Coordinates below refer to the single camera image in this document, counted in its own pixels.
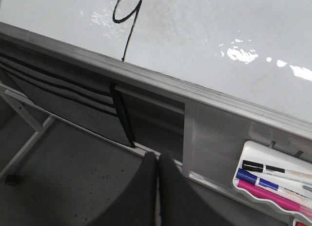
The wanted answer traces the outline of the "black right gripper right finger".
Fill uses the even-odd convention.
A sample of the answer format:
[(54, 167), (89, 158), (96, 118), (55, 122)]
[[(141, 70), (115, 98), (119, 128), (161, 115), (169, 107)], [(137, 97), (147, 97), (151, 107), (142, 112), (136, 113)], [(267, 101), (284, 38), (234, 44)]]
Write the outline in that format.
[(241, 209), (218, 193), (203, 198), (183, 177), (169, 153), (158, 159), (163, 226), (245, 226)]

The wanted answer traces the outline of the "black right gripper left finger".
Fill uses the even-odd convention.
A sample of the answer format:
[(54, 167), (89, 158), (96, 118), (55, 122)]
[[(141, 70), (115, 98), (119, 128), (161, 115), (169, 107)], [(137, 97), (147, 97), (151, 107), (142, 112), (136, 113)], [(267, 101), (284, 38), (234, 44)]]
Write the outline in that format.
[(157, 188), (157, 159), (147, 152), (134, 177), (93, 226), (154, 226)]

